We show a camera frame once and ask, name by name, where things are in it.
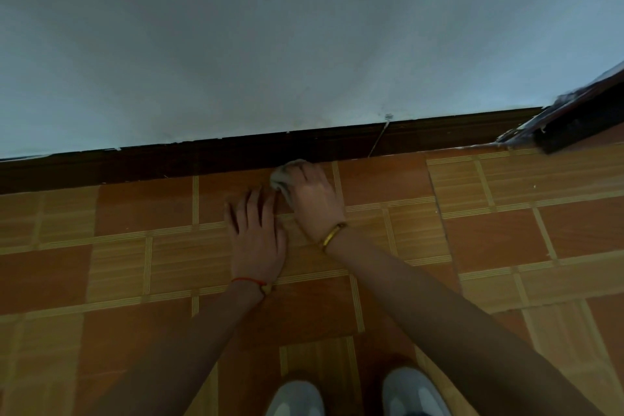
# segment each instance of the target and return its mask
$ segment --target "hand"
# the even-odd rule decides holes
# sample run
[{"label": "hand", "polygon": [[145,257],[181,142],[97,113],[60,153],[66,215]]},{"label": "hand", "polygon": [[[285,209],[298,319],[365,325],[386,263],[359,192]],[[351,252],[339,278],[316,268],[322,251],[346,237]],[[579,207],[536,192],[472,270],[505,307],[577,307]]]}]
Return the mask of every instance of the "hand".
[{"label": "hand", "polygon": [[247,192],[238,202],[236,211],[225,203],[225,225],[232,243],[232,278],[253,278],[273,283],[286,258],[286,231],[276,225],[273,207],[275,192],[265,201],[260,214],[258,201],[261,189]]},{"label": "hand", "polygon": [[345,213],[332,185],[318,164],[299,163],[287,171],[292,179],[289,187],[294,218],[315,242],[319,242],[341,222]]}]

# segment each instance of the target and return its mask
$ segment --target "person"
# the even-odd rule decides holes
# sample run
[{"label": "person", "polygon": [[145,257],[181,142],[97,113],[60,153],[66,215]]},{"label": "person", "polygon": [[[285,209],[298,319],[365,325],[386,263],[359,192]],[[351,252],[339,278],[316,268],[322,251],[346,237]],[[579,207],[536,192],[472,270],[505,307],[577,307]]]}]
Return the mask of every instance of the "person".
[{"label": "person", "polygon": [[[523,340],[418,267],[372,245],[348,226],[323,169],[288,168],[294,216],[325,253],[363,283],[403,331],[448,376],[481,416],[601,415],[566,378]],[[183,415],[235,327],[263,299],[286,258],[285,230],[273,214],[275,194],[259,208],[260,189],[225,206],[232,243],[226,290],[187,325],[152,346],[90,416]],[[402,367],[383,383],[386,416],[447,416],[439,393],[418,370]],[[321,395],[305,381],[283,385],[267,416],[323,416]]]}]

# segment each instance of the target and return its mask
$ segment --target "gold bracelet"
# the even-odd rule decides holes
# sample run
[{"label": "gold bracelet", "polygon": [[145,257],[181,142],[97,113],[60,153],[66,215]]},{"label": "gold bracelet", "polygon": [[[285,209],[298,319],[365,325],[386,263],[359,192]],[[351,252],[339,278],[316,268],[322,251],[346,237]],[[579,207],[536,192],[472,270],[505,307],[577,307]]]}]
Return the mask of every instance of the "gold bracelet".
[{"label": "gold bracelet", "polygon": [[321,241],[319,242],[319,246],[321,247],[321,250],[324,252],[325,249],[327,248],[327,246],[330,244],[330,242],[332,241],[332,239],[334,237],[336,237],[336,234],[339,233],[342,229],[344,229],[347,226],[346,222],[341,222],[339,224],[336,224],[336,227],[334,227],[329,234],[327,234],[327,236]]}]

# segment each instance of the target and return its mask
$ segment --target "tiled floor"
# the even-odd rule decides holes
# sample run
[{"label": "tiled floor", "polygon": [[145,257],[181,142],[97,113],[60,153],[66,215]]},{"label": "tiled floor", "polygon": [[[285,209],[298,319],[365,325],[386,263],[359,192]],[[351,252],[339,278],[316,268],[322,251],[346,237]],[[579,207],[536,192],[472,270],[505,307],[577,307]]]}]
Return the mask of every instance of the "tiled floor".
[{"label": "tiled floor", "polygon": [[[624,145],[546,157],[435,151],[325,164],[351,224],[492,313],[609,415],[624,414]],[[229,280],[223,199],[269,170],[0,196],[4,416],[80,415],[163,329]],[[288,206],[279,284],[240,326],[189,415],[260,415],[305,371],[333,415],[373,415],[388,366],[443,373]]]}]

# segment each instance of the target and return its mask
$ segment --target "shoe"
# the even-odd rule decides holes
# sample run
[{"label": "shoe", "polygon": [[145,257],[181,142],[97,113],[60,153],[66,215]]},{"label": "shoe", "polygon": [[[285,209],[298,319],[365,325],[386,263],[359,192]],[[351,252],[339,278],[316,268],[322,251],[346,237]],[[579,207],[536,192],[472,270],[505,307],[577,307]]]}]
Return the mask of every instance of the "shoe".
[{"label": "shoe", "polygon": [[325,416],[323,397],[310,382],[288,382],[277,390],[266,416]]},{"label": "shoe", "polygon": [[382,398],[385,416],[452,416],[433,382],[412,367],[388,373]]}]

